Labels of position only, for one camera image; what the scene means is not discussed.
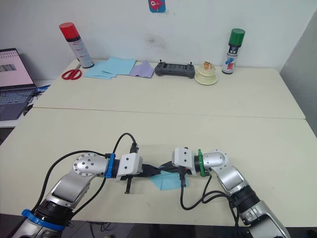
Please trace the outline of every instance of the blue ring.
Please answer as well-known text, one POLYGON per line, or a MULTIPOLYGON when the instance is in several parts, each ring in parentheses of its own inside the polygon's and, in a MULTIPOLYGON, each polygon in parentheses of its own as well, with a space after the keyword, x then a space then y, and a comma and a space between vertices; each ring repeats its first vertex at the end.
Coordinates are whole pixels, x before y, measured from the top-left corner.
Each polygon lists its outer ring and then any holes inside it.
POLYGON ((105 174, 106 179, 111 177, 111 170, 112 170, 114 158, 115 158, 115 154, 111 153, 110 154, 110 159, 109 159, 107 173, 105 174))
POLYGON ((65 229, 64 226, 55 225, 37 218, 31 213, 29 209, 24 209, 22 212, 22 216, 28 218, 31 222, 34 222, 35 224, 38 224, 46 228, 50 228, 55 231, 63 231, 65 229))

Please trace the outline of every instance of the green ring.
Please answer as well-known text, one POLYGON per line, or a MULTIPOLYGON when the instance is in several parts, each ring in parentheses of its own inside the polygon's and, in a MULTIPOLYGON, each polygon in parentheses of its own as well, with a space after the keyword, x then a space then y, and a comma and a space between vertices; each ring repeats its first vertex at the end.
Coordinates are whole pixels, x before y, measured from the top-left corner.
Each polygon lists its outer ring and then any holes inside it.
POLYGON ((203 154, 201 149, 198 149, 198 159, 199 159, 200 175, 202 177, 206 177, 207 175, 204 169, 203 154))

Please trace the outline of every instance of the purple paper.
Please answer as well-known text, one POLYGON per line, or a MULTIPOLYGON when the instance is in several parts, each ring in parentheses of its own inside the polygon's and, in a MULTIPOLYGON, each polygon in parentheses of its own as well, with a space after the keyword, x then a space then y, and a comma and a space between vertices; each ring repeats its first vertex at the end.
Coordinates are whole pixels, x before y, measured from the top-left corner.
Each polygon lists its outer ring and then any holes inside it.
POLYGON ((130 76, 140 76, 140 77, 146 77, 151 78, 153 75, 154 69, 150 66, 149 62, 146 60, 140 65, 135 65, 131 72, 130 76))

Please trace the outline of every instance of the game controller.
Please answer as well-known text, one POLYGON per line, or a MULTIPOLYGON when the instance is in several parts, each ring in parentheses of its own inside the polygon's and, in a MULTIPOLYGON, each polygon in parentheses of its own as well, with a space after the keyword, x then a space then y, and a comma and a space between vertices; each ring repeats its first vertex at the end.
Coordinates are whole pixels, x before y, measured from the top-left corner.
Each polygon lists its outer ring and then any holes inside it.
POLYGON ((172 64, 165 63, 159 60, 160 63, 155 67, 155 73, 158 76, 162 75, 176 75, 176 76, 187 76, 189 78, 195 77, 195 68, 190 62, 190 64, 172 64))

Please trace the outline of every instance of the light blue cloth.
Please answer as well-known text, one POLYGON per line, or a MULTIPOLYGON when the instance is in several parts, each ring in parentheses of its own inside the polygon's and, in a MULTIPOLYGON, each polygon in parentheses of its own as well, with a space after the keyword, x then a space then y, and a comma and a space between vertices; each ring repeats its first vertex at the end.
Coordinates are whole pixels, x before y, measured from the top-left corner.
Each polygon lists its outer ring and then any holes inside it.
MULTIPOLYGON (((161 171, 160 175, 149 177, 149 179, 159 190, 172 190, 180 188, 179 173, 161 171)), ((187 177, 185 179, 186 186, 188 186, 189 184, 187 177)))
POLYGON ((111 79, 112 77, 116 77, 116 74, 103 72, 106 60, 101 60, 95 63, 86 73, 85 77, 90 78, 101 78, 101 79, 111 79))
POLYGON ((135 59, 119 59, 116 57, 110 57, 103 65, 103 72, 129 75, 135 61, 135 59))

